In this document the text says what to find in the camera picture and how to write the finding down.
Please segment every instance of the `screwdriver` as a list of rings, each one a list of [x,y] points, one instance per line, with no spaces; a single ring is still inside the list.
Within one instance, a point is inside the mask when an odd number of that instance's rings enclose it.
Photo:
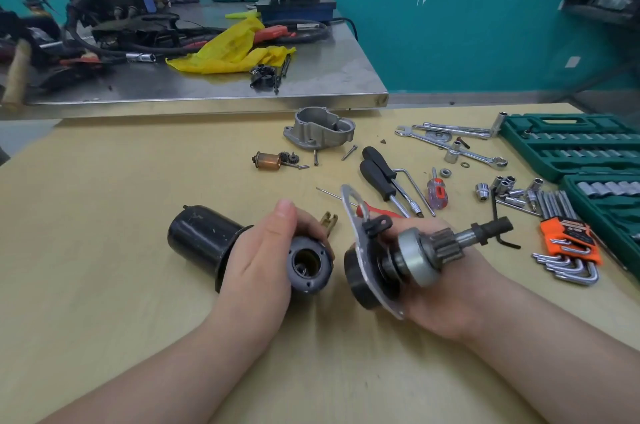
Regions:
[[[442,210],[449,204],[449,197],[444,189],[444,181],[438,178],[436,168],[431,169],[432,178],[427,183],[427,191],[429,194],[429,205],[436,210]]]
[[[380,154],[380,152],[376,148],[371,146],[365,147],[362,150],[362,157],[363,159],[370,159],[371,161],[375,162],[376,166],[380,168],[382,174],[385,176],[385,178],[387,178],[387,181],[393,184],[393,186],[396,187],[397,191],[399,191],[400,194],[404,196],[404,199],[409,202],[409,205],[411,206],[411,209],[416,214],[416,216],[419,218],[424,218],[422,210],[420,209],[420,205],[413,201],[411,197],[406,193],[406,191],[404,191],[402,186],[398,184],[398,182],[396,181],[397,173],[393,169],[389,168],[387,161],[385,161],[385,158],[382,157],[382,154]]]
[[[316,189],[318,191],[322,191],[323,193],[330,194],[333,198],[338,198],[339,200],[342,200],[342,198],[340,196],[338,196],[337,194],[329,193],[328,191],[326,191],[326,190],[324,190],[322,188],[318,188],[317,186],[316,186]],[[353,203],[352,201],[350,201],[349,203],[351,203],[355,207],[358,207],[358,209],[356,210],[356,215],[358,217],[362,218],[362,209],[358,206],[358,204],[357,203]],[[388,215],[391,218],[402,218],[400,215],[398,215],[394,211],[380,210],[380,208],[374,208],[371,205],[369,205],[366,201],[365,201],[364,204],[367,206],[369,211],[372,212],[372,213],[377,213],[378,215]]]
[[[396,188],[389,184],[384,173],[375,162],[370,159],[365,159],[360,163],[360,172],[364,176],[364,179],[380,193],[384,201],[393,201],[405,218],[411,218],[411,215],[409,215],[409,212],[400,204],[400,201],[396,200]]]

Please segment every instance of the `forearm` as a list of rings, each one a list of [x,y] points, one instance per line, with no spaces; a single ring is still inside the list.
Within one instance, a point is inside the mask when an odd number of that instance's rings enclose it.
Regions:
[[[205,423],[260,355],[213,318],[42,421]]]
[[[467,342],[549,422],[637,422],[640,352],[498,276]]]

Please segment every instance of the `stainless steel workbench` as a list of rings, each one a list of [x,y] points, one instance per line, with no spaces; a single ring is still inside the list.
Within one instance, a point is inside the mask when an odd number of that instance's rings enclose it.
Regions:
[[[244,4],[179,6],[182,19],[228,27],[224,14]],[[179,27],[191,23],[178,22]],[[196,75],[167,64],[132,63],[58,93],[28,96],[10,111],[0,105],[0,120],[72,117],[294,111],[309,105],[330,109],[384,107],[388,92],[345,23],[312,44],[296,45],[279,95],[249,87],[248,73]]]

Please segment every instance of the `hand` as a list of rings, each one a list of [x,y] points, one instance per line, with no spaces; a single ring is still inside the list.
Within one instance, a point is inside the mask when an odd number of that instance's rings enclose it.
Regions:
[[[210,318],[232,332],[238,343],[260,353],[280,328],[291,298],[286,260],[294,236],[322,242],[333,258],[326,229],[290,200],[238,237],[229,256],[218,301]]]
[[[436,218],[403,218],[384,232],[388,239],[417,227],[431,234],[451,228]],[[440,280],[427,288],[406,286],[401,300],[407,318],[443,338],[467,342],[472,339],[482,320],[480,302],[487,293],[498,291],[502,277],[474,247],[464,249],[465,257],[446,264]]]

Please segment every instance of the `yellow cloth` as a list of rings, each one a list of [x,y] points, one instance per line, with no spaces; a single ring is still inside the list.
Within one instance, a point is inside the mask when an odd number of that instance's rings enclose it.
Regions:
[[[282,66],[295,48],[269,46],[251,51],[254,33],[263,28],[257,18],[247,18],[217,35],[197,53],[166,62],[180,72],[204,74],[248,72],[257,64]]]

